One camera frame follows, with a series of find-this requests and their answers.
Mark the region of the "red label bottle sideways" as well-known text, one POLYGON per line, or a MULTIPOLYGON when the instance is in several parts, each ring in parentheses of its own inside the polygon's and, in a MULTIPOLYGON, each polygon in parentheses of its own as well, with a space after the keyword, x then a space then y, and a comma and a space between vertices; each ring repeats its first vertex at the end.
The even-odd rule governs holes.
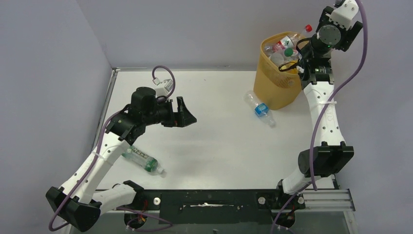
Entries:
POLYGON ((306 38, 312 31, 312 26, 308 24, 301 30, 301 32, 276 34, 263 42, 262 51, 267 56, 270 56, 275 52, 280 52, 287 48, 294 48, 299 40, 306 38))

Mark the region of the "green label bottle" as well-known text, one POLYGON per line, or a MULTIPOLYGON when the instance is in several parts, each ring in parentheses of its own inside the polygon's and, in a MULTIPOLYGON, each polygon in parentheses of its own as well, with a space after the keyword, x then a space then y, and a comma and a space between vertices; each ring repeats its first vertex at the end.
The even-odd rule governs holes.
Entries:
POLYGON ((157 159, 134 146, 127 148, 126 151, 122 153, 122 156, 123 158, 141 166, 148 173, 161 175, 165 171, 157 159))

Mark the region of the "small blue label bottle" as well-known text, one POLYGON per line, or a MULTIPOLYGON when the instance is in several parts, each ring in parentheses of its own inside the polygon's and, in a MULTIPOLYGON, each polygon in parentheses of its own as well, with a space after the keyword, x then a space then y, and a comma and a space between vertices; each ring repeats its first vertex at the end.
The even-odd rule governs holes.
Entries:
POLYGON ((263 103, 253 91, 248 91, 244 96, 244 101, 254 112, 256 117, 271 128, 276 126, 276 122, 268 106, 263 103))

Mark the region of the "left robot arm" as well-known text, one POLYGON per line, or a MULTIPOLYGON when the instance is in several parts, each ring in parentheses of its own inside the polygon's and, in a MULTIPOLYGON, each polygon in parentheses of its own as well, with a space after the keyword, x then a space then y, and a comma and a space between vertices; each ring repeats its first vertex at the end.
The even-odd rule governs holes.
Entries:
POLYGON ((172 101, 156 97, 149 87, 138 87, 131 101, 104 123, 97 146, 77 171, 61 186, 46 193, 54 214, 48 224, 55 232, 72 225, 81 232, 89 230, 99 217, 111 210, 133 204, 143 188, 128 180, 111 189, 96 192, 97 186, 121 156, 123 149, 132 146, 146 127, 187 127, 197 118, 187 109, 183 97, 177 97, 177 111, 172 101))

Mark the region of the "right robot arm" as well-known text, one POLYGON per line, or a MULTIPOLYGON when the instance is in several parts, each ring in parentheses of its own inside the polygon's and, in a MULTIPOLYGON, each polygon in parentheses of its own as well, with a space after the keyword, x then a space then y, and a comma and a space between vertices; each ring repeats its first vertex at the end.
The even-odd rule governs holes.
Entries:
POLYGON ((280 208, 293 202, 292 194, 338 173, 354 156, 354 149, 346 144, 338 124, 334 101, 338 88, 334 85, 331 53, 347 51, 359 33, 368 35, 366 25, 354 21, 357 14, 365 17, 358 1, 338 0, 333 7, 325 7, 315 34, 296 44, 299 59, 292 66, 299 73, 308 101, 313 132, 309 149, 298 156, 297 169, 281 181, 282 190, 274 194, 274 202, 280 208))

